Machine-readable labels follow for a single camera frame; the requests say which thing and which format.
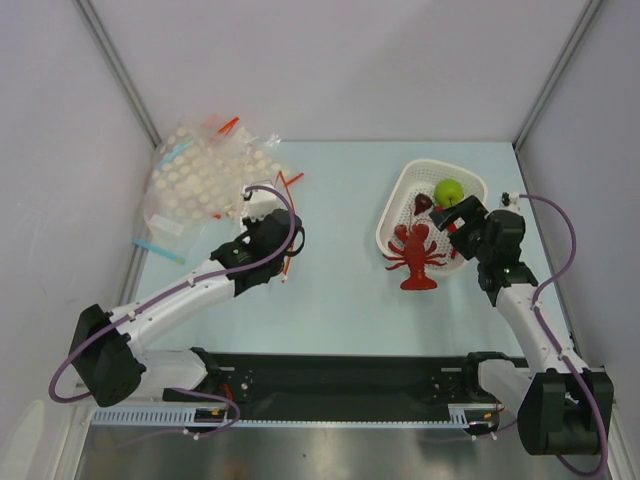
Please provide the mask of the clear bag with orange zipper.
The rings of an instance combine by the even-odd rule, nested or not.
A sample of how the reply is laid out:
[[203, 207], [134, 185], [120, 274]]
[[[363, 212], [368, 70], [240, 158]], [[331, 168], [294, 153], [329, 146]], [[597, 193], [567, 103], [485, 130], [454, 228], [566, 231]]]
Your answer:
[[269, 268], [271, 275], [278, 274], [282, 283], [288, 280], [292, 258], [301, 252], [305, 241], [291, 193], [291, 186], [303, 176], [300, 173], [291, 177], [279, 169], [273, 181], [255, 184], [248, 191], [248, 246], [256, 260], [269, 259], [259, 269]]

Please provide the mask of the red toy lobster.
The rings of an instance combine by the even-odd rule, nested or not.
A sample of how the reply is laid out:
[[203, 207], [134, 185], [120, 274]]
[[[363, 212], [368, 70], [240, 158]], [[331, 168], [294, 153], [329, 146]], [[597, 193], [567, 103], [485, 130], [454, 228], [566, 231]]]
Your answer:
[[430, 231], [428, 221], [420, 214], [394, 227], [393, 233], [400, 245], [389, 240], [387, 247], [392, 254], [384, 254], [383, 258], [391, 262], [385, 267], [387, 271], [408, 269], [408, 277], [400, 284], [403, 291], [431, 291], [438, 287], [437, 281], [427, 274], [427, 267], [445, 267], [448, 260], [446, 254], [437, 252], [438, 244], [430, 240]]

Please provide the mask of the white perforated plastic basket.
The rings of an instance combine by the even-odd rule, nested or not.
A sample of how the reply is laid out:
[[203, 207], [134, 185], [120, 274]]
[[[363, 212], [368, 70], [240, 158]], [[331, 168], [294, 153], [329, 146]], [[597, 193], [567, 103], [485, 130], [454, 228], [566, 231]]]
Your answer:
[[[376, 243], [383, 255], [396, 256], [396, 253], [388, 248], [389, 242], [398, 249], [403, 247], [394, 233], [397, 225], [409, 225], [426, 216], [425, 213], [418, 217], [413, 215], [415, 197], [418, 194], [425, 194], [434, 200], [433, 195], [437, 184], [446, 179], [457, 181], [466, 197], [476, 196], [482, 203], [487, 200], [488, 187], [476, 173], [434, 159], [411, 161], [400, 173], [376, 229]], [[435, 253], [446, 254], [447, 260], [440, 259], [444, 266], [427, 265], [425, 272], [429, 277], [440, 279], [456, 275], [467, 266], [467, 261], [460, 254], [455, 258], [452, 257], [452, 247], [447, 232], [440, 232], [430, 226], [430, 235], [425, 242], [425, 247], [428, 248], [432, 241], [437, 245]]]

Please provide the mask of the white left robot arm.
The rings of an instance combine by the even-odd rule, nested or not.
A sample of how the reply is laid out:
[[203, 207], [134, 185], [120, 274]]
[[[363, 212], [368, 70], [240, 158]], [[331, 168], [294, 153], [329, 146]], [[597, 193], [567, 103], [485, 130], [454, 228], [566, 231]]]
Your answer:
[[238, 237], [164, 292], [109, 312], [94, 304], [80, 314], [70, 348], [72, 365], [99, 406], [146, 395], [176, 400], [184, 390], [199, 400], [218, 393], [219, 369], [212, 354], [199, 347], [149, 347], [200, 311], [279, 275], [288, 248], [304, 233], [301, 219], [283, 209], [244, 226]]

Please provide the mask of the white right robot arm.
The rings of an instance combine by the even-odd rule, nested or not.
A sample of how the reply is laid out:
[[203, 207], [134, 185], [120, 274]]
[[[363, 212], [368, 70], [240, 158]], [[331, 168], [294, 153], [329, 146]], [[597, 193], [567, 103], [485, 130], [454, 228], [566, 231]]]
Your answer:
[[503, 194], [501, 208], [488, 211], [475, 196], [430, 214], [434, 226], [449, 233], [466, 260], [476, 260], [479, 287], [507, 321], [529, 369], [502, 354], [479, 358], [461, 376], [463, 393], [473, 401], [490, 395], [516, 414], [519, 438], [531, 455], [608, 454], [613, 383], [589, 367], [563, 342], [544, 317], [537, 281], [521, 259], [526, 222], [517, 194]]

